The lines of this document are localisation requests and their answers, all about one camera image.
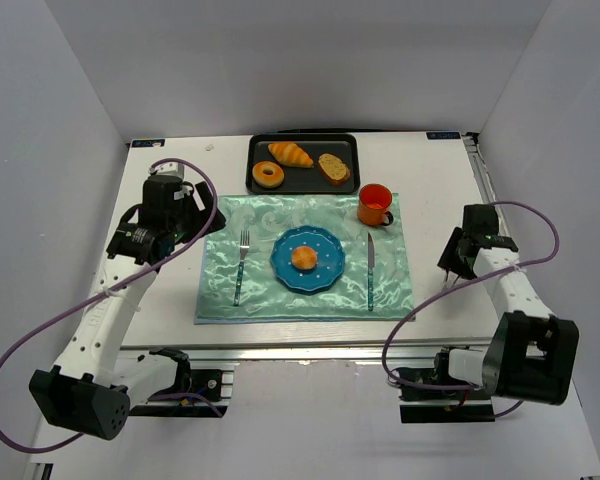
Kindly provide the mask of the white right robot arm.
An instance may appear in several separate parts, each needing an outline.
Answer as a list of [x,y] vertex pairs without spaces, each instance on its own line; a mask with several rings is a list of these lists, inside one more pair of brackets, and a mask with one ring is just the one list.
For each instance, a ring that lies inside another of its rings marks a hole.
[[466,205],[438,267],[485,287],[499,317],[486,350],[445,349],[436,355],[433,383],[471,385],[490,396],[549,405],[569,390],[579,330],[539,298],[521,266],[519,248],[499,232],[493,205]]

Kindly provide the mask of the small round bun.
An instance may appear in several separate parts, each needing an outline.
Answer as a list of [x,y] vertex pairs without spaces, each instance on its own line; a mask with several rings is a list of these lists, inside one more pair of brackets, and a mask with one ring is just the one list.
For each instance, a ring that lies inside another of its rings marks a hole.
[[306,245],[299,246],[292,251],[291,264],[294,268],[302,271],[312,270],[317,266],[317,252]]

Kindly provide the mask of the metal serving tongs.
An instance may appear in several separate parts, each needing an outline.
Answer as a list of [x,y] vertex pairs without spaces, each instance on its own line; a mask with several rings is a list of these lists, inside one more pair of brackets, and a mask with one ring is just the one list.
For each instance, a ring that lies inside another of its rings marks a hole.
[[451,274],[450,272],[447,272],[443,280],[441,294],[450,295],[454,293],[457,288],[462,285],[462,283],[463,278],[459,274]]

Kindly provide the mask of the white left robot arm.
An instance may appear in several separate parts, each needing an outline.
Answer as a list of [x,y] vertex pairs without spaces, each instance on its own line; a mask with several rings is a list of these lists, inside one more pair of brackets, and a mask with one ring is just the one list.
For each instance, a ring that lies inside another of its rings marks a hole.
[[115,370],[131,320],[166,259],[225,226],[208,183],[186,181],[184,168],[173,159],[151,167],[141,202],[121,216],[106,248],[98,300],[52,368],[32,375],[29,391],[49,424],[111,440],[136,405],[191,390],[189,357],[177,349],[156,348]]

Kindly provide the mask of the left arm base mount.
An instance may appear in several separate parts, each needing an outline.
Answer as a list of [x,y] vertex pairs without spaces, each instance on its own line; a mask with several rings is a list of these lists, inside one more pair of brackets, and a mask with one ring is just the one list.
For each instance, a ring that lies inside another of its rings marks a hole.
[[172,348],[150,350],[147,355],[140,355],[138,361],[160,357],[175,362],[176,377],[171,386],[159,390],[155,395],[187,393],[187,396],[147,400],[131,410],[132,417],[221,418],[226,413],[233,382],[231,371],[192,367],[185,352]]

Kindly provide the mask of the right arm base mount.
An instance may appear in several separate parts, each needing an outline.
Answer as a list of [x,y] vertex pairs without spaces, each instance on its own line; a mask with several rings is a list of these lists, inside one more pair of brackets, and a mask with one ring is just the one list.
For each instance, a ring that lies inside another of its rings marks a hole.
[[[440,386],[463,384],[448,374],[449,350],[437,353],[431,367],[399,366],[391,373],[401,380],[418,385]],[[388,383],[399,389],[399,413],[402,424],[486,423],[495,421],[491,398],[482,390],[426,390],[397,382]]]

